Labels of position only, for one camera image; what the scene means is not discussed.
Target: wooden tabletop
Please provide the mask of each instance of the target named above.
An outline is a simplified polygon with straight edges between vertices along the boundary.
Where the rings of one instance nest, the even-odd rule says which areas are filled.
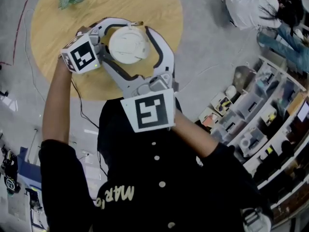
[[[183,31],[183,14],[180,0],[85,0],[60,10],[58,0],[40,0],[31,23],[31,48],[42,74],[51,82],[57,56],[81,26],[89,26],[105,17],[119,17],[130,21],[143,21],[159,32],[176,52]],[[108,43],[110,29],[102,42]],[[125,65],[118,63],[130,75],[145,77],[153,73],[158,60],[154,47],[147,59]],[[82,98],[87,100],[110,100],[122,97],[122,92],[103,67],[74,74],[73,80]],[[71,88],[71,95],[77,96]]]

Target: white button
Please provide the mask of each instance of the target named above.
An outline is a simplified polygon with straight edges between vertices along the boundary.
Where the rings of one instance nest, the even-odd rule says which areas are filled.
[[[168,228],[171,229],[175,226],[176,224],[174,222],[169,222]]]
[[[166,185],[166,183],[165,183],[164,181],[160,181],[159,186],[160,186],[161,188],[165,187],[165,185]]]

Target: concrete floor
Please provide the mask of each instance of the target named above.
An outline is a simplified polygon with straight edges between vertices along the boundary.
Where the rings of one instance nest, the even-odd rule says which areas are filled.
[[[49,88],[49,83],[36,67],[29,44],[31,18],[38,0],[28,0],[23,11],[25,2],[26,0],[0,0],[0,62],[4,62],[0,71],[0,87],[10,93],[8,98],[1,98],[0,101],[0,131],[4,133],[6,145],[16,154],[21,146],[31,146],[35,129],[38,133],[32,148],[40,145],[45,102],[33,83],[44,99]],[[176,80],[180,83],[177,98],[184,114],[191,120],[196,120],[210,100],[231,84],[236,66],[246,62],[253,66],[256,63],[260,47],[256,43],[256,30],[240,31],[228,22],[221,0],[181,0],[181,3],[183,35],[175,53]],[[98,123],[104,103],[105,101],[83,101],[84,112]],[[98,130],[80,117],[79,101],[76,98],[71,99],[70,117],[70,141],[77,156],[83,156],[82,150],[95,154],[95,133]],[[98,167],[95,157],[93,166]],[[100,184],[105,181],[104,175],[101,180],[89,180],[92,196],[96,195]],[[6,194],[2,193],[1,196],[5,199]],[[9,215],[1,217],[0,223],[10,220]],[[10,226],[13,230],[26,231],[14,227],[14,223]]]

